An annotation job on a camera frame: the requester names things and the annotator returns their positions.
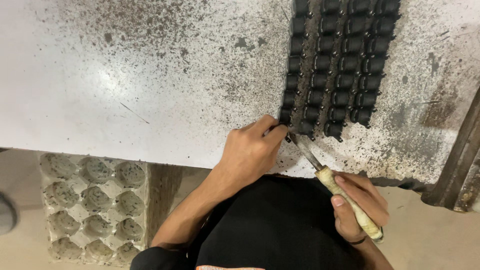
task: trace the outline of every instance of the metal blade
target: metal blade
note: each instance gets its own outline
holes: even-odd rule
[[[307,158],[308,161],[313,165],[313,167],[319,171],[323,168],[323,165],[320,164],[318,159],[310,152],[308,147],[301,141],[299,141],[299,138],[297,137],[296,134],[290,133],[290,139],[292,139],[292,142],[300,149],[300,152]]]

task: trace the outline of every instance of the wooden handle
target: wooden handle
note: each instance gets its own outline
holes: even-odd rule
[[[334,195],[341,195],[352,206],[355,218],[360,224],[361,228],[377,243],[383,242],[383,233],[377,227],[370,217],[360,208],[360,206],[348,196],[343,189],[335,182],[335,176],[332,170],[328,166],[324,166],[323,169],[315,172],[315,176],[330,190]]]

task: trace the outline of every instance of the black shirt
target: black shirt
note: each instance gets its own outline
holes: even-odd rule
[[[152,247],[130,269],[362,269],[335,229],[331,196],[318,180],[263,176],[215,207],[188,256]]]

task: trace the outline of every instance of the black molded part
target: black molded part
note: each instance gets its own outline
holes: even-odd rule
[[[295,56],[301,55],[303,50],[303,38],[302,37],[291,37],[288,42],[288,55]]]
[[[322,16],[318,25],[318,33],[323,35],[331,35],[336,31],[336,21],[338,16]]]
[[[318,114],[320,113],[320,110],[318,107],[313,107],[313,106],[305,106],[303,107],[303,118],[309,122],[315,123],[317,122],[318,119]]]
[[[370,40],[367,46],[368,54],[383,55],[387,53],[388,44],[390,43],[389,37],[376,37]]]
[[[317,39],[317,52],[322,54],[329,54],[333,49],[333,36],[319,36]]]
[[[297,90],[298,77],[295,74],[288,74],[285,79],[285,90]]]
[[[291,90],[283,91],[282,106],[286,108],[293,108],[295,106],[295,92]]]
[[[362,71],[365,73],[381,73],[385,66],[385,59],[380,57],[363,60]]]
[[[364,91],[375,90],[380,87],[381,76],[362,76],[359,80],[359,88]]]
[[[278,110],[278,123],[284,125],[290,123],[291,115],[292,109],[280,107],[280,109]]]
[[[350,121],[367,126],[372,118],[372,108],[353,109],[350,112]]]
[[[340,9],[339,0],[323,0],[320,4],[320,12],[322,14],[334,14]]]
[[[348,2],[348,13],[349,14],[366,14],[368,13],[368,8],[370,5],[370,0],[351,0]]]
[[[348,89],[352,87],[353,84],[353,75],[351,74],[338,74],[335,77],[335,88],[337,89]]]
[[[343,121],[345,119],[345,115],[347,114],[347,109],[345,107],[330,107],[328,109],[328,120],[330,121]]]
[[[323,73],[313,73],[310,80],[310,87],[313,89],[323,89],[327,83],[327,75]]]
[[[313,60],[313,69],[315,71],[328,70],[329,66],[330,66],[330,56],[315,55],[315,59]]]
[[[292,18],[290,20],[290,34],[302,36],[305,33],[305,17]]]
[[[301,57],[290,56],[287,60],[287,73],[300,73]]]
[[[355,107],[373,106],[377,102],[377,93],[375,92],[360,92],[355,96],[353,105]]]
[[[380,18],[373,22],[372,32],[377,36],[389,36],[395,29],[395,20],[392,18]]]
[[[378,0],[375,5],[375,15],[385,16],[389,14],[397,14],[400,2],[398,0]]]
[[[363,37],[349,37],[342,42],[342,53],[357,54],[362,46]]]
[[[307,104],[310,106],[320,107],[324,99],[323,91],[309,90],[307,92]]]
[[[308,0],[293,0],[292,11],[295,17],[303,17],[308,13]]]
[[[338,61],[338,70],[342,72],[352,72],[357,69],[358,66],[358,57],[357,56],[346,56],[340,58]]]
[[[346,35],[358,35],[363,34],[365,31],[365,17],[351,17],[345,23]]]
[[[348,105],[349,94],[345,90],[337,90],[332,93],[332,105],[340,107]]]

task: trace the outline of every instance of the beige floor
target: beige floor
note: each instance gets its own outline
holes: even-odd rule
[[[0,190],[21,209],[21,221],[0,235],[0,269],[95,270],[105,267],[49,263],[41,209],[38,167],[33,152],[0,153]],[[208,170],[187,168],[177,194],[179,203]],[[389,202],[390,223],[379,245],[396,270],[480,269],[480,214],[458,214],[424,205],[420,196],[399,188],[380,188]]]

